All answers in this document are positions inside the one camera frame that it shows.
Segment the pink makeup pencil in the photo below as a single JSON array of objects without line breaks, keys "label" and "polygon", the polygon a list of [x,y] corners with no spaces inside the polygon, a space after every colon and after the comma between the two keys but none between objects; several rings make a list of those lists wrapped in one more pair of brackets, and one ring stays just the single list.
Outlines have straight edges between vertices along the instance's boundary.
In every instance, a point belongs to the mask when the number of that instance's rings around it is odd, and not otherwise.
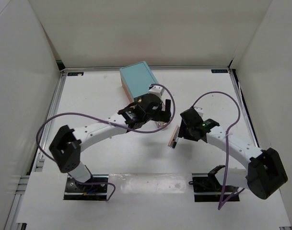
[{"label": "pink makeup pencil", "polygon": [[173,134],[168,142],[168,146],[171,147],[171,143],[172,143],[172,140],[176,137],[178,137],[178,134],[179,134],[179,129],[180,129],[180,126],[176,126],[174,131],[173,131]]}]

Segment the clear drawer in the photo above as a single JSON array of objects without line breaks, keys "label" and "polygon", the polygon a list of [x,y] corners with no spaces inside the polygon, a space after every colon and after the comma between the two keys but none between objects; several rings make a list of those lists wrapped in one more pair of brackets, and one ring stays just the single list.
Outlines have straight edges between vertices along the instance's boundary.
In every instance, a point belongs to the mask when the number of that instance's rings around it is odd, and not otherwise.
[{"label": "clear drawer", "polygon": [[160,129],[160,128],[165,128],[168,125],[168,122],[155,121],[155,124],[156,124],[157,128]]}]

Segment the silver black eyeliner pen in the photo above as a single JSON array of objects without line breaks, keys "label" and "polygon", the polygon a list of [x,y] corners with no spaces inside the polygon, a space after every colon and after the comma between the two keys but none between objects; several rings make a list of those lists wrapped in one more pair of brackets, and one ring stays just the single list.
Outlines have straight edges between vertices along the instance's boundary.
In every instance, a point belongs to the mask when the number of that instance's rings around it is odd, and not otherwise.
[{"label": "silver black eyeliner pen", "polygon": [[176,147],[176,145],[177,145],[177,142],[178,142],[178,139],[179,139],[179,137],[176,137],[176,138],[174,138],[173,140],[172,140],[172,143],[171,143],[171,148],[175,148]]}]

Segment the teal and orange drawer box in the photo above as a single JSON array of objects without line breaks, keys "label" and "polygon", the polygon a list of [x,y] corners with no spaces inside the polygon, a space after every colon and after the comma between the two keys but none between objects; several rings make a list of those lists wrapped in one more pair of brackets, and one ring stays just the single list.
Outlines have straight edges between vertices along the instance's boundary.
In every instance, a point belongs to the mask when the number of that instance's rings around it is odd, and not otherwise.
[{"label": "teal and orange drawer box", "polygon": [[146,94],[151,84],[158,83],[145,61],[122,67],[119,72],[122,87],[130,103],[136,97]]}]

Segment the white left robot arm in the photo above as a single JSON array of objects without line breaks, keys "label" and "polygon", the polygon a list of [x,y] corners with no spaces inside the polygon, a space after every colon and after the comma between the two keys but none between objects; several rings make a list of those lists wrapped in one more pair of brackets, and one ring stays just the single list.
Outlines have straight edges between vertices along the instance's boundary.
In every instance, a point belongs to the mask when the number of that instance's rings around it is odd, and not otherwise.
[{"label": "white left robot arm", "polygon": [[81,162],[81,153],[90,146],[116,135],[138,130],[149,121],[168,123],[171,120],[171,100],[148,93],[137,98],[106,120],[79,128],[62,126],[53,138],[49,151],[59,170],[67,173],[84,192],[93,187],[92,175]]}]

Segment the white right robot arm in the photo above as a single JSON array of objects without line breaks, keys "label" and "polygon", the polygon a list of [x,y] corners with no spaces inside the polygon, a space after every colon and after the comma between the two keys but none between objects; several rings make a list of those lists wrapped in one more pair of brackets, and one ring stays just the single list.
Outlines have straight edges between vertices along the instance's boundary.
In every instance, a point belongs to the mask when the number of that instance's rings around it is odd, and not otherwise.
[{"label": "white right robot arm", "polygon": [[218,192],[226,184],[248,189],[258,198],[267,199],[288,181],[276,150],[254,147],[237,137],[227,135],[218,122],[212,119],[203,120],[196,108],[189,108],[180,116],[182,120],[179,138],[202,140],[229,154],[243,165],[242,169],[229,169],[226,180],[226,166],[215,167],[199,183],[205,189]]}]

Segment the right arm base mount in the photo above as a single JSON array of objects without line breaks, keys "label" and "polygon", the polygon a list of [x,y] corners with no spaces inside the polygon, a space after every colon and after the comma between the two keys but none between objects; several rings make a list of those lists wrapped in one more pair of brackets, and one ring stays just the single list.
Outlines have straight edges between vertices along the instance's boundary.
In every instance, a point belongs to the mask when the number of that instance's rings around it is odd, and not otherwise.
[{"label": "right arm base mount", "polygon": [[193,186],[194,201],[201,202],[219,202],[222,192],[222,186],[210,182],[207,176],[195,176],[188,182]]}]

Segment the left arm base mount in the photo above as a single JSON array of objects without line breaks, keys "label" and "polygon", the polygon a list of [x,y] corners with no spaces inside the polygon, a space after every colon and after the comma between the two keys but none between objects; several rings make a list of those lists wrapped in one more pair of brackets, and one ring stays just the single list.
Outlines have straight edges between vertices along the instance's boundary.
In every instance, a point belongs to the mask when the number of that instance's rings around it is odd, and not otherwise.
[{"label": "left arm base mount", "polygon": [[104,201],[107,199],[108,175],[93,175],[91,182],[97,185],[78,184],[72,177],[67,176],[64,200]]}]

